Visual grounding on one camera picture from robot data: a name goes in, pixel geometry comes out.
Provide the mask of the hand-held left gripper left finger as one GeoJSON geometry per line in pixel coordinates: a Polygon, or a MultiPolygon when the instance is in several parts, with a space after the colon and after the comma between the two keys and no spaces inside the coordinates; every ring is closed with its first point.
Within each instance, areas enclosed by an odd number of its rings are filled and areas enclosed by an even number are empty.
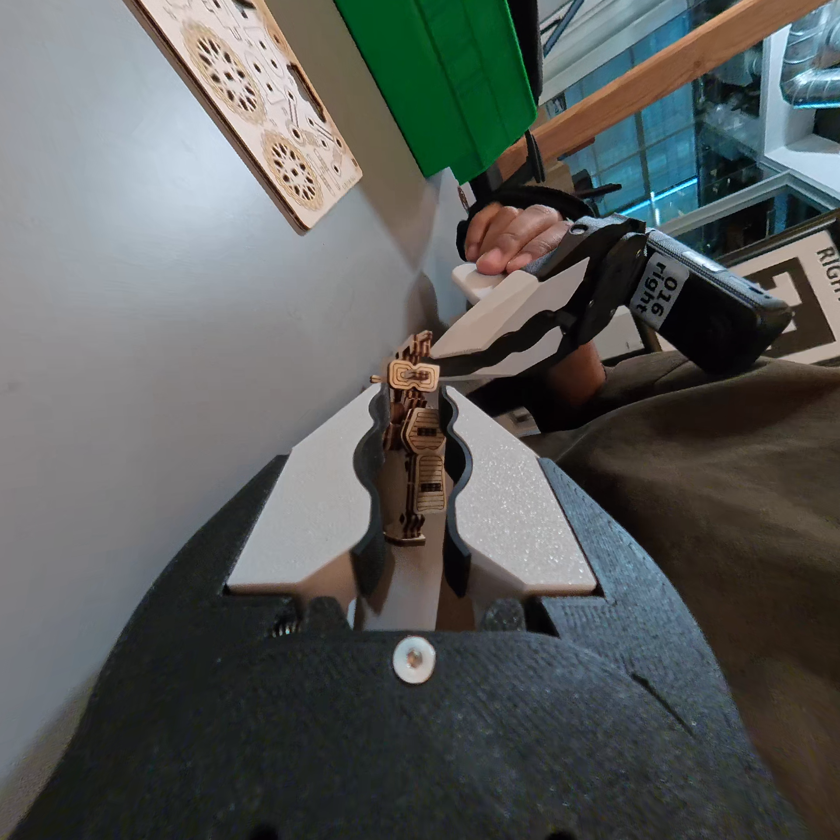
{"type": "Polygon", "coordinates": [[[300,606],[328,596],[349,611],[361,591],[354,566],[380,530],[388,407],[386,387],[371,385],[291,450],[227,578],[232,594],[290,595],[300,606]]]}

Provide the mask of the grey desk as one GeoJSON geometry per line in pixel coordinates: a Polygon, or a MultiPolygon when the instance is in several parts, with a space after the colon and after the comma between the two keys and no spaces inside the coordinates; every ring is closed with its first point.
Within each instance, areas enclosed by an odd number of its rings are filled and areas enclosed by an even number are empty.
{"type": "Polygon", "coordinates": [[[124,2],[2,2],[2,838],[185,542],[464,303],[333,2],[268,2],[362,181],[299,235],[124,2]]]}

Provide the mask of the wooden model assembly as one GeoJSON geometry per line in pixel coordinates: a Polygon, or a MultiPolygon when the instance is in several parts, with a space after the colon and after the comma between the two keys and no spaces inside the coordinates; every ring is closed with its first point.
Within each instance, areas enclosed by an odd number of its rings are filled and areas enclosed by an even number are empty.
{"type": "Polygon", "coordinates": [[[399,518],[385,527],[387,542],[401,547],[425,545],[428,514],[447,507],[445,479],[446,438],[439,412],[432,404],[438,392],[439,366],[431,363],[431,330],[406,339],[371,384],[386,384],[390,395],[390,421],[383,433],[385,452],[404,455],[406,500],[399,518]]]}

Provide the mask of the silver ventilation duct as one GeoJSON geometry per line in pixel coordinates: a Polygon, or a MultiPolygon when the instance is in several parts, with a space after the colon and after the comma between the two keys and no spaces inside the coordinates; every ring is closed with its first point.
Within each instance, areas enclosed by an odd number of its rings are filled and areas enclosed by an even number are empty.
{"type": "Polygon", "coordinates": [[[838,109],[838,18],[825,9],[791,25],[782,59],[780,92],[793,109],[838,109]]]}

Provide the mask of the person's brown shirt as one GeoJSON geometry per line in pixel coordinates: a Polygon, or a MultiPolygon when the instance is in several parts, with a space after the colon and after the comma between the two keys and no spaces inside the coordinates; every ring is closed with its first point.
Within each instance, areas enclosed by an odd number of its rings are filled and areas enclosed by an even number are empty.
{"type": "Polygon", "coordinates": [[[528,445],[659,565],[783,795],[838,838],[838,368],[761,359],[722,379],[654,353],[539,427],[528,445]]]}

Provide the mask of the green plastic bin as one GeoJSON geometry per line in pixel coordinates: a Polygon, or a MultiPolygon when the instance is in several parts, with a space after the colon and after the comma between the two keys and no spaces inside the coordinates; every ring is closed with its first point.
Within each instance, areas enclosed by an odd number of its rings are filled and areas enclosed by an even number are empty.
{"type": "Polygon", "coordinates": [[[336,1],[425,177],[485,173],[537,118],[537,2],[336,1]]]}

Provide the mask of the wooden puzzle sheet with wheels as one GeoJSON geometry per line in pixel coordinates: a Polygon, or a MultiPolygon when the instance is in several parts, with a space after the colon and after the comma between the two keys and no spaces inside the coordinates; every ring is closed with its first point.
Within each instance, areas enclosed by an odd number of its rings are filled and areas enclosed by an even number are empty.
{"type": "Polygon", "coordinates": [[[362,177],[263,1],[126,2],[301,235],[362,177]]]}

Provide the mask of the person's right hand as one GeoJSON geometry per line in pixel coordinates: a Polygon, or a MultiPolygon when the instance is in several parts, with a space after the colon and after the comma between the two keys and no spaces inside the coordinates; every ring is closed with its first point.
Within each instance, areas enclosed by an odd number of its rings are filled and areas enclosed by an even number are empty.
{"type": "Polygon", "coordinates": [[[507,275],[550,254],[570,228],[560,212],[545,205],[520,209],[492,203],[469,222],[465,261],[482,275],[507,275]]]}

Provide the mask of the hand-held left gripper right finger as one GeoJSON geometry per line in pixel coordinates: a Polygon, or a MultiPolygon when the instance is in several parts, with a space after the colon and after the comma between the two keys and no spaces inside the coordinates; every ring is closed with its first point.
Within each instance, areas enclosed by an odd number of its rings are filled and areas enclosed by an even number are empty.
{"type": "Polygon", "coordinates": [[[454,481],[444,575],[459,597],[590,595],[592,568],[540,459],[468,397],[439,404],[454,481]]]}

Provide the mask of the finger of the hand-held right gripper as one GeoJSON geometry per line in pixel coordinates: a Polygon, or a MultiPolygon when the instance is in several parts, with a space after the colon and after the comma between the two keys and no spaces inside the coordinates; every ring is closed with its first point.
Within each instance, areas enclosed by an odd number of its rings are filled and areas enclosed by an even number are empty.
{"type": "Polygon", "coordinates": [[[436,365],[440,378],[448,382],[511,377],[549,359],[563,338],[560,325],[522,329],[503,335],[486,350],[440,358],[436,365]]]}
{"type": "Polygon", "coordinates": [[[515,333],[541,312],[562,309],[585,278],[589,258],[544,281],[523,269],[506,276],[487,276],[472,263],[457,266],[451,277],[472,302],[472,308],[457,320],[430,350],[441,361],[477,354],[508,333],[515,333]]]}

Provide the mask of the wooden beam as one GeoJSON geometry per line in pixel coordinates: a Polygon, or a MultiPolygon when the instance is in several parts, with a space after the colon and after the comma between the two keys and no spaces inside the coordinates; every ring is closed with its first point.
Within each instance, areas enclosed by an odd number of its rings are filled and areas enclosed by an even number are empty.
{"type": "Polygon", "coordinates": [[[545,161],[585,147],[598,134],[665,98],[823,1],[741,1],[532,131],[545,161]]]}

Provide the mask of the framed marker sign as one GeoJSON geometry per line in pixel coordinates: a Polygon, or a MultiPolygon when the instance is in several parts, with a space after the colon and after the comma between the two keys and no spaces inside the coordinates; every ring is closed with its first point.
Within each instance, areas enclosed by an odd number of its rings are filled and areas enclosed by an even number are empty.
{"type": "Polygon", "coordinates": [[[744,371],[761,355],[836,362],[838,211],[714,260],[663,234],[627,308],[657,349],[711,374],[744,371]]]}

